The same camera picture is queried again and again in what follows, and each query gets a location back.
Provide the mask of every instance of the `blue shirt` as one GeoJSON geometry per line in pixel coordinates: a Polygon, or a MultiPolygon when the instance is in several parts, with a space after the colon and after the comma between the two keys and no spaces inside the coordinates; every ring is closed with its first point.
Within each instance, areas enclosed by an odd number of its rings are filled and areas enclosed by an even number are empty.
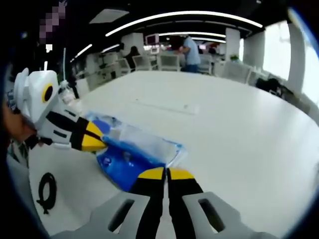
{"type": "Polygon", "coordinates": [[[197,44],[188,36],[184,41],[184,47],[189,47],[189,51],[185,53],[186,65],[199,65],[200,57],[197,44]]]}

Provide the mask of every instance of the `ceiling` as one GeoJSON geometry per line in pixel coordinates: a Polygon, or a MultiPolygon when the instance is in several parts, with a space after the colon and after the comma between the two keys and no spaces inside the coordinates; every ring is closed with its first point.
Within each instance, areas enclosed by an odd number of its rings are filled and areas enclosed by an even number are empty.
{"type": "Polygon", "coordinates": [[[241,37],[245,38],[264,30],[267,25],[287,19],[286,0],[260,0],[260,2],[257,3],[257,0],[223,0],[188,5],[185,1],[180,2],[180,4],[171,4],[170,1],[158,3],[123,3],[121,1],[117,3],[116,1],[101,0],[69,0],[66,7],[66,20],[59,25],[59,29],[52,35],[53,50],[56,49],[55,44],[59,46],[67,45],[68,56],[72,58],[87,45],[92,44],[92,47],[85,54],[82,54],[82,57],[84,57],[90,52],[98,52],[119,43],[122,36],[131,32],[141,32],[144,35],[176,31],[225,34],[225,29],[231,27],[240,30],[241,37]],[[129,13],[113,22],[89,24],[97,14],[106,8],[123,10],[129,13]],[[144,17],[186,10],[232,14],[260,23],[263,27],[259,28],[246,22],[221,16],[177,15],[144,21],[118,31],[111,36],[105,36],[106,33],[117,27],[144,17]]]}

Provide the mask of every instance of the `human hand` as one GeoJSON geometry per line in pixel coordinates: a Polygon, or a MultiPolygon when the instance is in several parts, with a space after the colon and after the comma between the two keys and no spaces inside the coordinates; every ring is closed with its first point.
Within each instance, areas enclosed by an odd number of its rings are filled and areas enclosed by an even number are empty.
{"type": "Polygon", "coordinates": [[[27,125],[22,114],[14,114],[5,103],[2,105],[2,114],[6,130],[18,142],[23,142],[36,134],[36,130],[27,125]]]}

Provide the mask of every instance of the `blue plastic bag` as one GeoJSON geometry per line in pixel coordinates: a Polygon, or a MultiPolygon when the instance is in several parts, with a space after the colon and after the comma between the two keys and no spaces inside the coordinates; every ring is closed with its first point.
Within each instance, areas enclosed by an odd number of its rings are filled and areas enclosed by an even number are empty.
{"type": "Polygon", "coordinates": [[[129,191],[145,170],[176,165],[186,156],[181,144],[148,134],[115,117],[88,113],[86,118],[102,131],[102,140],[108,145],[97,153],[99,165],[123,191],[129,191]]]}

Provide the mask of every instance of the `white table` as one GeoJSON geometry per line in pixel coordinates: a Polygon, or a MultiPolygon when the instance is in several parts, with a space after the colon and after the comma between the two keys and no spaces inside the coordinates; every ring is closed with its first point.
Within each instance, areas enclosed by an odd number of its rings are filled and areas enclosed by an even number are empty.
{"type": "Polygon", "coordinates": [[[200,74],[134,72],[90,92],[82,105],[184,144],[180,167],[253,230],[282,237],[316,192],[318,126],[259,89],[200,74]],[[187,114],[174,111],[184,105],[187,114]]]}

